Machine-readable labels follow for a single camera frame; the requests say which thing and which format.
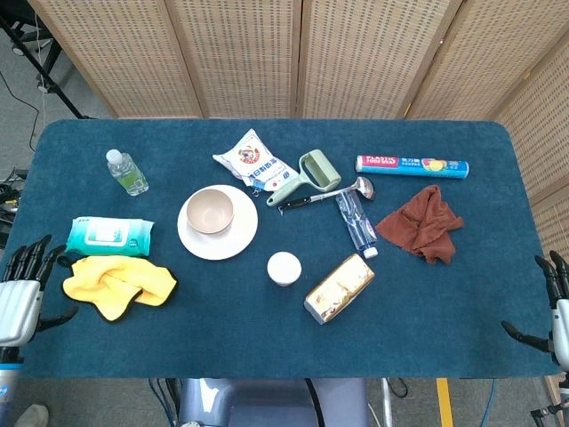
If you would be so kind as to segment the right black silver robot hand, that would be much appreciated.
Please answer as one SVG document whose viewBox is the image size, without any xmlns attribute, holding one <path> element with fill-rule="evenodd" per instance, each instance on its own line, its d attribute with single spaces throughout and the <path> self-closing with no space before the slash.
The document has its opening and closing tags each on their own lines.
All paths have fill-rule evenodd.
<svg viewBox="0 0 569 427">
<path fill-rule="evenodd" d="M 546 279 L 546 290 L 551 308 L 551 331 L 548 338 L 518 331 L 511 323 L 502 320 L 501 326 L 517 342 L 548 353 L 563 372 L 568 372 L 568 262 L 556 251 L 549 252 L 552 266 L 545 258 L 535 255 L 534 260 Z"/>
</svg>

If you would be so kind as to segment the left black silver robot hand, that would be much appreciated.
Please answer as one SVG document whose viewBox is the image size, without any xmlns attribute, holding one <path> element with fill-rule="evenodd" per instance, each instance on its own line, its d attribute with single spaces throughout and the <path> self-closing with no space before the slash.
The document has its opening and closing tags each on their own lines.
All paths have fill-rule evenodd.
<svg viewBox="0 0 569 427">
<path fill-rule="evenodd" d="M 71 307 L 55 318 L 42 318 L 44 291 L 65 246 L 46 252 L 52 237 L 46 235 L 21 246 L 8 258 L 1 275 L 1 347 L 20 348 L 35 334 L 69 322 L 78 312 Z"/>
</svg>

